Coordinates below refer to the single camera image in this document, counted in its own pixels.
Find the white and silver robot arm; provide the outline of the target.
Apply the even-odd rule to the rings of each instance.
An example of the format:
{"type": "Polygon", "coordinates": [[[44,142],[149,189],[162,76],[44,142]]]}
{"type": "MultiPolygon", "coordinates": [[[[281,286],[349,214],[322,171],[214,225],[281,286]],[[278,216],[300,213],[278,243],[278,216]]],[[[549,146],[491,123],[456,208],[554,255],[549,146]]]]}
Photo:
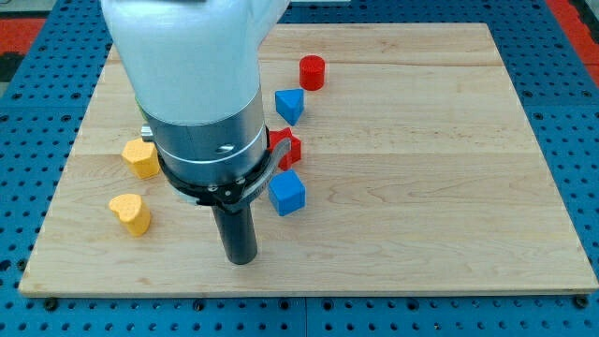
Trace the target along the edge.
{"type": "Polygon", "coordinates": [[[237,202],[264,168],[259,46],[288,0],[102,0],[170,183],[202,205],[237,202]]]}

